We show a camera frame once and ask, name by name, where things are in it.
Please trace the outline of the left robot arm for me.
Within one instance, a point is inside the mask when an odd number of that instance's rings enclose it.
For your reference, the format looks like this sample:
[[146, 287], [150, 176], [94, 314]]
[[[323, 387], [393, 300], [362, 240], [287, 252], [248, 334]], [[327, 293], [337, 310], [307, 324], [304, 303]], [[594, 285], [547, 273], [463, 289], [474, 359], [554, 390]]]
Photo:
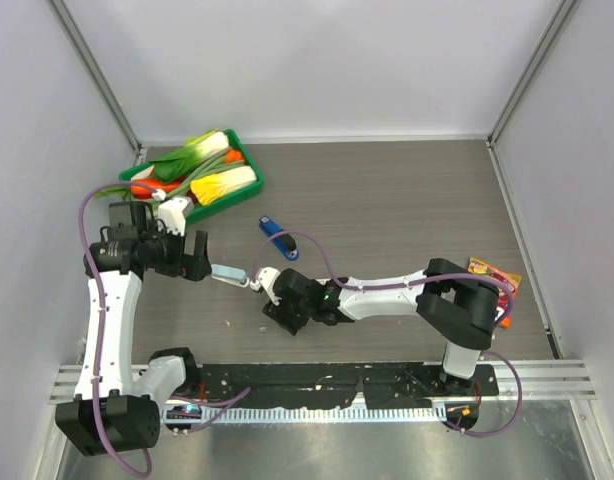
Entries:
[[90, 295], [86, 351], [72, 400], [56, 408], [55, 422], [76, 449], [91, 457], [153, 447], [166, 401], [200, 389], [201, 374], [187, 347], [159, 350], [134, 377], [135, 312], [147, 271], [198, 282], [208, 277], [208, 235], [195, 235], [187, 253], [187, 197], [158, 206], [143, 201], [109, 206], [109, 223], [84, 258]]

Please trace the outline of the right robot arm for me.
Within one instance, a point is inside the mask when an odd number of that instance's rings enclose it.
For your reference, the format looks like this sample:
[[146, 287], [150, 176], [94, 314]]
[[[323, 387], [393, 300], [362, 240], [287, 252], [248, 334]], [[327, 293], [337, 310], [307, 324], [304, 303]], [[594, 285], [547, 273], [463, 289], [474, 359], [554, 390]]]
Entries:
[[292, 335], [310, 321], [336, 326], [384, 316], [425, 320], [446, 340], [438, 380], [452, 395], [475, 381], [478, 359], [492, 343], [501, 291], [490, 278], [440, 258], [424, 270], [387, 279], [322, 282], [291, 268], [262, 267], [255, 281], [269, 298], [263, 313]]

